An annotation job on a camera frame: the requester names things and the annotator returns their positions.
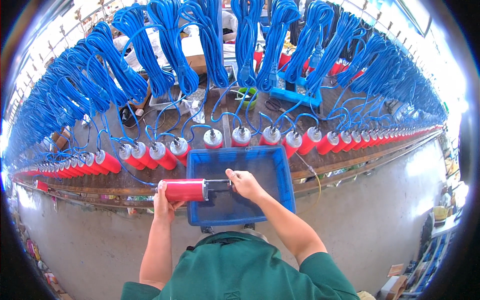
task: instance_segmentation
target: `blue plastic crate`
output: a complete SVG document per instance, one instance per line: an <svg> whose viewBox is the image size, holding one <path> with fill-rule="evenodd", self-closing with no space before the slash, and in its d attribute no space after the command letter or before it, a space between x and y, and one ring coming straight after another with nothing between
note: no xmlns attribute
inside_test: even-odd
<svg viewBox="0 0 480 300"><path fill-rule="evenodd" d="M262 188L295 213L290 168L282 145L195 149L188 153L187 178L226 179L227 168L249 171ZM226 184L215 184L210 188L223 191L209 192L209 201L187 203L190 225L224 226L266 220L256 204L226 189Z"/></svg>

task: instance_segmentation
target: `cardboard box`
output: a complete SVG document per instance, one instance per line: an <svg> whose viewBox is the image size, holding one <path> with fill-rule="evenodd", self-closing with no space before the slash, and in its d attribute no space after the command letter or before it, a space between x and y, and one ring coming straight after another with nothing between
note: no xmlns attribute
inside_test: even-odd
<svg viewBox="0 0 480 300"><path fill-rule="evenodd" d="M183 54L187 59L188 65L197 73L207 73L207 64L205 55L200 43L199 36L188 36L181 40Z"/></svg>
<svg viewBox="0 0 480 300"><path fill-rule="evenodd" d="M65 294L59 294L59 296L60 296L60 299L62 299L62 300L73 300L73 298L70 297L70 295L67 294L67 293L65 293Z"/></svg>
<svg viewBox="0 0 480 300"><path fill-rule="evenodd" d="M380 290L380 300L397 300L405 290L407 277L392 276Z"/></svg>
<svg viewBox="0 0 480 300"><path fill-rule="evenodd" d="M57 145L59 149L63 150L63 148L65 147L65 144L68 141L67 139L70 139L70 132L68 132L66 129L63 129L61 134L63 136L58 134L58 132L53 133L52 140L55 142L55 145ZM50 151L52 151L53 153L57 153L58 152L57 147L50 145Z"/></svg>
<svg viewBox="0 0 480 300"><path fill-rule="evenodd" d="M65 291L57 283L50 282L50 285L52 286L53 290L56 291L57 293L59 294L65 293Z"/></svg>

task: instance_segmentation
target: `wooden workbench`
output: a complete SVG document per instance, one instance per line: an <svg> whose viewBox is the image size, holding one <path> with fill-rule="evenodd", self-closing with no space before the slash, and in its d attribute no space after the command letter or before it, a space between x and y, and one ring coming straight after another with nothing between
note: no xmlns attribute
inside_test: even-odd
<svg viewBox="0 0 480 300"><path fill-rule="evenodd" d="M330 84L330 79L329 78L325 79L324 85L329 85L329 84ZM330 109L333 107L334 103L336 102L341 92L342 92L341 88L322 90L322 97L324 101L323 110L325 112L330 111ZM209 91L207 102L204 106L205 121L206 121L206 124L209 124L213 128L220 130L222 134L224 134L224 147L226 147L226 146L230 146L230 133L233 130L232 128L233 118L231 116L229 116L228 118L224 117L222 120L216 123L212 123L210 120L210 115L211 115L214 104L218 100L219 93L220 93L220 90L218 89L212 89ZM353 94L349 90L347 90L344 93L343 97L340 99L337 107L341 106L341 104L346 99L349 99L352 97L362 97L362 96L365 96L365 95ZM226 111L226 109L230 112L235 112L238 106L238 102L235 100L236 97L237 97L236 94L233 92L230 92L227 94L226 105L218 107L215 111L216 119L218 119L221 112ZM249 112L249 120L255 127L258 127L258 124L259 124L258 112L261 111L267 114L273 120L275 120L282 113L281 111L271 111L267 109L265 107L266 100L268 100L268 94L260 93L259 98L255 105L255 108L251 109ZM352 100L352 101L349 101L346 107L351 108L358 104L362 104L364 102L365 102L364 99ZM283 109L289 109L290 107L293 106L293 103L290 103L287 101L280 101L280 104ZM108 121L111 135L114 137L121 137L123 136L123 133L122 133L121 127L119 126L119 120L117 117L116 110L117 108L114 105L111 105L110 110L108 110L105 113L105 116ZM151 108L147 104L144 108L144 111L147 113L150 110ZM295 110L293 110L291 112L291 115L293 117L296 117L297 115L303 112L310 112L310 108L305 106L300 106ZM144 142L147 146L151 145L151 141L148 140L145 134L145 125L149 124L150 126L154 127L155 119L157 118L157 116L158 116L158 112L152 111L152 112L149 112L142 120L140 120L140 137L138 138L137 141ZM243 125L249 128L248 124L245 121L245 112L243 110L240 111L239 116L242 119ZM180 135L181 127L188 117L190 117L189 112L181 117L177 126L175 126L175 128L171 131L171 133L175 135ZM158 131L163 132L166 129L174 126L174 124L177 122L177 118L178 118L178 113L175 109L167 110L165 113L165 121L163 122L162 126L159 127ZM103 128L102 121L100 120L100 116L98 114L93 117L93 120L95 121L99 130ZM163 120L163 116L160 117L159 124L162 123L162 120ZM333 130L338 125L339 120L340 118L337 118L329 122L321 122L320 127L322 129L322 133L326 133L329 130ZM288 122L284 122L284 126L281 128L282 131L285 131L289 127L289 124L287 123ZM190 121L188 125L185 127L183 134L186 139L190 139L192 137L192 134L190 133L190 126L194 124L195 124L194 122ZM304 133L309 127L313 125L315 125L315 122L312 118L303 117L300 119L300 122L297 124L297 130L300 133ZM266 126L268 126L268 123L266 123L265 119L263 119L262 128L265 128ZM139 130L137 129L136 126L134 126L131 129L128 129L128 128L124 128L124 129L127 135L131 138L135 138L139 134ZM206 131L206 128L194 129L195 138L190 143L190 146L192 147L192 149L204 148L203 134L205 131ZM75 137L75 142L73 141L73 137L72 137L71 143L77 146L77 142L78 142L80 147L82 147L85 144L87 144L87 141L88 141L88 144L84 150L89 152L95 152L96 136L97 136L97 131L93 125L91 126L90 129L88 129L88 127L84 128L81 126L80 122L78 121L73 129L73 137ZM320 174L320 173L338 170L341 168L346 168L362 162L370 161L372 159L377 159L385 155L392 154L394 152L398 152L408 146L416 144L429 137L431 137L431 134L425 135L422 137L415 137L413 139L402 141L400 143L386 144L386 145L381 145L379 147L360 149L358 151L348 151L348 152L340 151L339 153L329 152L324 156L319 155L315 150L312 150L307 155L303 156L303 158L307 164L314 167L317 173ZM253 136L250 145L257 145L259 139L260 139L259 134L256 136ZM169 145L171 140L172 140L171 137L166 137L166 139L163 137L159 138L159 141L162 141L167 146ZM110 139L107 137L105 133L101 134L100 141L101 141L101 149L115 156L113 153L114 150L112 149L112 144L110 142ZM114 142L113 147L115 148L115 151L118 152L119 144ZM139 179L146 182L155 183L155 182L159 182L161 179L175 179L175 178L186 177L186 168L180 163L178 163L177 167L172 171L165 170L162 167L158 167L154 170L145 168L144 170L138 171L128 164L124 164L124 165L133 175L135 175ZM295 183L301 182L300 181L301 179L312 176L312 173L308 171L306 165L296 155L290 158L289 165L290 165L291 176ZM61 181L53 178L47 179L40 176L35 177L34 179L35 180L38 179L46 182L49 188L57 191L69 191L74 193L87 193L87 194L107 194L107 195L119 195L119 196L151 195L152 194L150 190L151 186L140 183L139 181L134 179L130 174L128 174L128 172L124 170L120 171L119 174L109 173L107 175L103 175L103 174L100 174L97 176L91 175L91 176L83 176L83 177L77 177L72 179L63 179ZM31 183L31 179L25 178L25 182ZM120 198L121 199L117 199L117 202L115 202L114 205L112 206L133 206L126 203L124 199L126 197L123 197L123 198L120 197ZM109 204L112 204L112 201L113 200L109 200L109 199L98 199L98 201L89 200L88 202L90 203L99 202L98 204L109 205ZM134 206L141 207L142 205L151 206L152 204L146 204L146 203L141 204L138 202Z"/></svg>

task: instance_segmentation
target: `coiled blue cable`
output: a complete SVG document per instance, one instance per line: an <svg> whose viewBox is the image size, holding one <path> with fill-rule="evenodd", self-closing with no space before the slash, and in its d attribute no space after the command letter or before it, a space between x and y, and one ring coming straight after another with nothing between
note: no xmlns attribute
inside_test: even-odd
<svg viewBox="0 0 480 300"><path fill-rule="evenodd" d="M257 42L258 22L263 5L264 2L260 0L231 2L233 14L238 20L235 58L238 65L237 80L241 87L254 87L256 85L253 53Z"/></svg>
<svg viewBox="0 0 480 300"><path fill-rule="evenodd" d="M112 33L108 24L99 22L92 33L87 36L85 44L93 53L102 54L123 91L131 98L132 102L135 104L143 102L147 93L147 82L120 56L120 52L113 45Z"/></svg>
<svg viewBox="0 0 480 300"><path fill-rule="evenodd" d="M158 65L146 31L142 30L133 37L144 26L144 9L146 6L140 6L138 3L120 9L113 15L112 25L132 39L137 60L145 68L150 79L152 95L159 97L173 86L175 77Z"/></svg>
<svg viewBox="0 0 480 300"><path fill-rule="evenodd" d="M278 59L282 52L285 35L290 23L300 18L293 0L273 0L270 29L265 38L265 56L256 81L257 89L268 93L277 85Z"/></svg>
<svg viewBox="0 0 480 300"><path fill-rule="evenodd" d="M328 71L333 67L338 56L340 55L344 45L354 38L362 37L365 34L365 29L358 28L360 19L348 12L342 12L336 25L336 32L328 43L320 62L315 70L313 70L307 76L307 88L312 88L313 91L318 90L322 85L323 78L327 75Z"/></svg>
<svg viewBox="0 0 480 300"><path fill-rule="evenodd" d="M200 43L205 54L207 76L216 86L228 86L227 70L222 64L222 48L218 40L217 0L187 0L180 6L182 18L193 24L200 24Z"/></svg>
<svg viewBox="0 0 480 300"><path fill-rule="evenodd" d="M285 80L295 83L300 78L305 61L315 47L322 44L323 29L330 26L334 12L330 5L322 1L310 2L305 27L300 31L297 42L298 51L293 52L290 64L285 70Z"/></svg>
<svg viewBox="0 0 480 300"><path fill-rule="evenodd" d="M148 15L159 25L158 31L163 53L177 74L180 90L190 95L198 88L198 75L188 65L181 48L178 0L151 0Z"/></svg>

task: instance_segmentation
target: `person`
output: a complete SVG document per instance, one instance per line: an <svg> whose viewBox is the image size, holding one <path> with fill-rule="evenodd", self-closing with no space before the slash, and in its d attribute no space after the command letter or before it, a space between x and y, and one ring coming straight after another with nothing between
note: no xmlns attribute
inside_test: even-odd
<svg viewBox="0 0 480 300"><path fill-rule="evenodd" d="M359 299L307 223L263 190L251 173L227 169L226 175L235 192L261 208L299 270L284 262L262 235L226 231L204 233L172 272L170 228L174 210L183 203L169 203L168 185L161 181L139 283L126 282L122 299Z"/></svg>

